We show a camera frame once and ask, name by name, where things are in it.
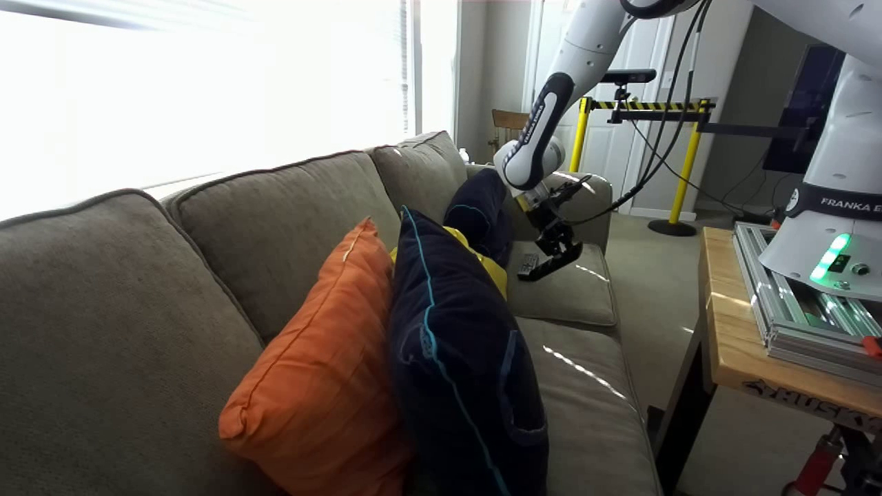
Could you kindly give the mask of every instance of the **metal rack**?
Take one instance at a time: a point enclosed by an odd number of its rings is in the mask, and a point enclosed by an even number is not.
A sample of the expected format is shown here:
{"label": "metal rack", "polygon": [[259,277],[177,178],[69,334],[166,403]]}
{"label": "metal rack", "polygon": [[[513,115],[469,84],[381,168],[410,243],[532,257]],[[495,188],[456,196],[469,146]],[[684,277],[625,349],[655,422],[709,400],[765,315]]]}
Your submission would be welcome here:
{"label": "metal rack", "polygon": [[882,360],[862,346],[862,339],[882,335],[882,305],[824,295],[765,269],[757,257],[768,240],[768,225],[736,222],[736,253],[749,281],[753,310],[768,356],[882,390]]}

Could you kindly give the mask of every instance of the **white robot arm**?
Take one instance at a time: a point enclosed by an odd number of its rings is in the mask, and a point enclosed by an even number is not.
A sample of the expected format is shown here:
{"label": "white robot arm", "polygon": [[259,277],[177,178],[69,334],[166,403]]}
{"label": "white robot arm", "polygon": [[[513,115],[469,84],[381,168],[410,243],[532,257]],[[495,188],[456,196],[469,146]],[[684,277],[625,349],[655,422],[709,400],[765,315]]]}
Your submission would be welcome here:
{"label": "white robot arm", "polygon": [[[516,144],[495,152],[501,178],[534,191],[563,166],[550,135],[605,73],[634,20],[698,0],[582,0],[553,68]],[[849,57],[809,168],[760,261],[820,291],[882,299],[882,0],[755,0],[757,9]]]}
{"label": "white robot arm", "polygon": [[634,20],[667,16],[698,0],[582,0],[567,21],[550,73],[538,93],[528,123],[518,140],[494,156],[501,178],[516,191],[532,191],[560,168],[563,152],[550,135],[565,111],[596,89]]}

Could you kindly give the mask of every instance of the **wooden table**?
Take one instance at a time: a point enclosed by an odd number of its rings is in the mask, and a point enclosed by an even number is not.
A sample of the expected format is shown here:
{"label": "wooden table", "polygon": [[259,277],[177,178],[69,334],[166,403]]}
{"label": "wooden table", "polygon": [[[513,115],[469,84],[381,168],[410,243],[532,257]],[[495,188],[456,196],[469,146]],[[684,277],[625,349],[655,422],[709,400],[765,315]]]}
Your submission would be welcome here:
{"label": "wooden table", "polygon": [[700,243],[700,321],[676,388],[676,404],[662,423],[655,445],[663,494],[676,491],[717,385],[775,400],[831,423],[882,432],[878,390],[820,370],[768,357],[736,258],[733,230],[703,229]]}

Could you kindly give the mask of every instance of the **cable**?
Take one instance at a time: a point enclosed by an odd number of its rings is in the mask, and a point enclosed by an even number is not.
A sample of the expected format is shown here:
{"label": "cable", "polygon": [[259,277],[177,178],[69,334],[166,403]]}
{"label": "cable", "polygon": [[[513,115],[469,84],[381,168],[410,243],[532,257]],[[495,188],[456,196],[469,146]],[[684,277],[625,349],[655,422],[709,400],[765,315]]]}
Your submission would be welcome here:
{"label": "cable", "polygon": [[[710,9],[710,0],[703,0],[703,2],[698,5],[698,11],[692,13],[692,20],[689,20],[689,27],[687,27],[687,36],[684,36],[684,40],[681,40],[677,61],[676,61],[676,68],[671,68],[671,83],[669,83],[669,91],[667,91],[667,100],[663,100],[659,135],[655,135],[655,144],[649,146],[652,152],[659,152],[659,144],[662,144],[662,135],[663,135],[663,123],[667,123],[663,115],[669,112],[669,102],[671,102],[676,84],[677,84],[677,76],[681,76],[681,67],[684,67],[687,46],[689,46],[689,40],[692,40],[692,33],[700,33],[698,27],[703,25],[709,9]],[[695,71],[687,73],[687,102],[692,100],[692,73],[695,73]],[[648,166],[648,168],[642,171],[642,175],[638,175],[638,181],[637,181],[627,192],[622,192],[618,202],[612,202],[605,208],[600,208],[600,213],[596,213],[596,215],[590,215],[590,217],[571,219],[571,225],[582,225],[582,222],[590,222],[590,219],[596,219],[596,217],[604,217],[604,215],[615,213],[618,207],[622,207],[625,202],[631,202],[631,197],[662,171],[662,162],[669,156],[671,146],[676,146],[677,137],[681,137],[684,120],[687,120],[687,108],[681,111],[677,127],[676,127],[676,131],[671,131],[663,155],[655,155],[655,156],[662,156],[662,159],[659,159],[655,166]]]}

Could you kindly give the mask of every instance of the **throw pillow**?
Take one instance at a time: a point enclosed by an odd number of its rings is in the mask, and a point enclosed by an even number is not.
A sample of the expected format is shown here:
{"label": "throw pillow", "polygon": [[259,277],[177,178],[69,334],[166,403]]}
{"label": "throw pillow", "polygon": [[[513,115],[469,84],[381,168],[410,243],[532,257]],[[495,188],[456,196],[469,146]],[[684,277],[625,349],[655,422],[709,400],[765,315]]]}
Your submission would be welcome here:
{"label": "throw pillow", "polygon": [[407,432],[441,494],[538,496],[549,430],[528,349],[476,258],[403,213],[388,357]]}
{"label": "throw pillow", "polygon": [[388,250],[359,222],[230,390],[222,443],[297,496],[400,496],[412,455],[386,363],[388,299]]}
{"label": "throw pillow", "polygon": [[459,229],[443,225],[466,250],[474,253],[478,268],[484,268],[487,277],[499,288],[501,297],[507,297],[507,269],[495,265],[495,258],[474,250]]}
{"label": "throw pillow", "polygon": [[499,174],[481,168],[456,188],[443,213],[443,225],[459,229],[474,250],[507,268],[513,253],[507,197],[510,192]]}

